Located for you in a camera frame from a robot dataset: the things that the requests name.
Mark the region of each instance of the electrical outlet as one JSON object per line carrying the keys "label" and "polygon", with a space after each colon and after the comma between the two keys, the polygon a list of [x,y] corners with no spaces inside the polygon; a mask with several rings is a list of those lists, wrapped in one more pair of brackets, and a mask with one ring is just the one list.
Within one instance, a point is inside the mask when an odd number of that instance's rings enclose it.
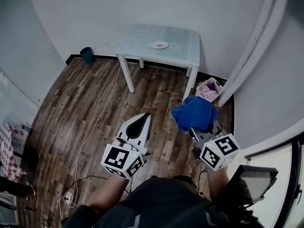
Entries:
{"label": "electrical outlet", "polygon": [[73,201],[73,195],[72,195],[72,193],[71,193],[71,192],[67,192],[67,193],[65,194],[65,196],[63,197],[63,200],[64,200],[64,202],[65,202],[66,204],[72,203],[72,201]]}

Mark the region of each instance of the table leg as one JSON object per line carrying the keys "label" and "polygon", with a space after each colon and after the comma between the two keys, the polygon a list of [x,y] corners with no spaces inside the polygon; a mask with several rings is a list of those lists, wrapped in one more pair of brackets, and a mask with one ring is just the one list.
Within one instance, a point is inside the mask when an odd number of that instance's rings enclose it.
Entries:
{"label": "table leg", "polygon": [[188,83],[187,83],[187,86],[186,86],[186,90],[185,90],[185,93],[184,93],[184,97],[183,97],[182,100],[186,99],[187,96],[190,94],[190,90],[195,83],[195,79],[196,79],[196,75],[198,73],[198,70],[199,70],[199,68],[196,67],[196,66],[194,66],[191,69],[190,77],[189,77],[189,80],[188,80]]}
{"label": "table leg", "polygon": [[120,66],[122,67],[123,74],[124,74],[125,80],[127,81],[127,85],[129,87],[129,90],[130,90],[131,93],[134,93],[134,86],[133,86],[133,83],[132,83],[132,79],[131,79],[129,68],[128,68],[128,65],[127,65],[127,61],[125,60],[125,56],[117,55],[117,57],[118,57],[118,60],[120,61]]}
{"label": "table leg", "polygon": [[190,72],[191,72],[191,67],[187,67],[186,77],[189,77],[189,76],[190,76]]}
{"label": "table leg", "polygon": [[143,63],[143,59],[142,58],[139,59],[139,65],[141,66],[141,68],[144,68],[144,63]]}
{"label": "table leg", "polygon": [[197,77],[197,75],[198,75],[198,72],[199,72],[199,69],[196,71],[196,73],[195,73],[195,77],[194,77],[194,81],[193,81],[193,85],[192,85],[192,89],[193,89],[193,87],[195,86],[195,80],[196,80],[196,77]]}

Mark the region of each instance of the black baseboard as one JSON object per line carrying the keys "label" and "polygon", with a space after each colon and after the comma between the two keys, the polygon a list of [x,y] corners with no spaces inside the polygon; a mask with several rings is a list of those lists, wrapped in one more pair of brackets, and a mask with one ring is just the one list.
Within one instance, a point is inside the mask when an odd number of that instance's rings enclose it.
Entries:
{"label": "black baseboard", "polygon": [[[81,57],[80,54],[72,54],[69,56],[69,58],[66,60],[66,64],[68,65],[73,58],[75,57]],[[110,59],[110,60],[118,60],[117,57],[111,57],[111,56],[101,56],[101,55],[94,55],[94,58],[96,59]],[[130,58],[126,58],[127,62],[130,63],[139,63],[139,60],[137,59],[130,59]],[[144,61],[144,63],[146,65],[150,65],[150,66],[156,66],[156,67],[163,67],[166,69],[171,69],[171,70],[177,70],[177,71],[181,71],[181,72],[187,72],[186,68],[183,67],[179,67],[179,66],[172,66],[172,65],[168,65],[168,64],[164,64],[164,63],[156,63],[156,62],[150,62],[150,61]],[[211,76],[202,72],[198,72],[198,75],[200,76],[204,76],[204,77],[213,77],[215,78],[222,86],[225,84],[226,80],[220,77],[216,77],[216,76]]]}

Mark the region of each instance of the white pipe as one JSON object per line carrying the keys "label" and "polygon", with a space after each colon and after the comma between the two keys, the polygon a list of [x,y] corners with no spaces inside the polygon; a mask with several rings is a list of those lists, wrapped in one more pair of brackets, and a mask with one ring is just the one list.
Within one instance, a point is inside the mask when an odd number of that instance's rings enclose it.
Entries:
{"label": "white pipe", "polygon": [[236,92],[236,90],[242,85],[242,83],[245,81],[245,79],[260,61],[262,55],[270,44],[282,21],[287,1],[288,0],[275,1],[275,5],[270,15],[268,24],[264,29],[264,32],[260,40],[258,41],[256,48],[254,49],[251,57],[237,76],[236,80],[232,83],[231,87],[223,92],[222,97],[218,102],[219,107],[222,107],[227,102],[227,100],[234,94],[234,92]]}
{"label": "white pipe", "polygon": [[274,0],[264,0],[260,15],[259,15],[257,23],[256,23],[256,27],[251,35],[251,38],[249,39],[249,42],[248,42],[241,58],[239,59],[237,65],[235,66],[235,68],[233,69],[227,82],[225,83],[225,85],[224,85],[225,89],[228,89],[232,85],[233,81],[236,79],[239,72],[242,70],[243,66],[250,58],[250,56],[251,56],[254,48],[256,47],[256,44],[257,44],[258,40],[260,39],[260,36],[266,26],[273,2],[274,2]]}

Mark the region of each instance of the wooden floor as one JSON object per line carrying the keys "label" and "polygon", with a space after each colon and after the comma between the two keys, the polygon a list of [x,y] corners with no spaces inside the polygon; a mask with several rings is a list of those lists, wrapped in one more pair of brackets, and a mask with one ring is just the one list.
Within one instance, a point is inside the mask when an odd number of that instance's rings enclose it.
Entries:
{"label": "wooden floor", "polygon": [[[18,199],[18,207],[29,206],[34,211],[19,209],[20,227],[60,227],[58,200],[75,181],[76,159],[81,145],[92,131],[105,101],[115,84],[119,69],[116,60],[98,59],[91,69],[79,58],[65,68],[48,93],[34,121],[34,131],[26,147],[34,147],[39,154],[38,169],[32,176],[37,191],[30,200]],[[151,138],[147,144],[151,157],[135,175],[132,190],[152,175],[173,177],[188,175],[198,184],[202,166],[195,166],[191,153],[193,144],[188,133],[179,131],[170,109],[181,104],[188,78],[186,73],[169,69],[129,63],[135,88],[128,90],[122,71],[104,114],[89,141],[83,147],[77,179],[88,175],[108,177],[100,165],[107,143],[111,143],[123,121],[139,113],[152,115]],[[205,78],[198,76],[197,82]],[[219,110],[218,120],[230,132],[231,101]],[[77,204],[105,181],[87,178],[78,183]],[[203,173],[200,190],[208,194]],[[76,196],[76,185],[70,188]],[[74,209],[61,200],[63,218]]]}

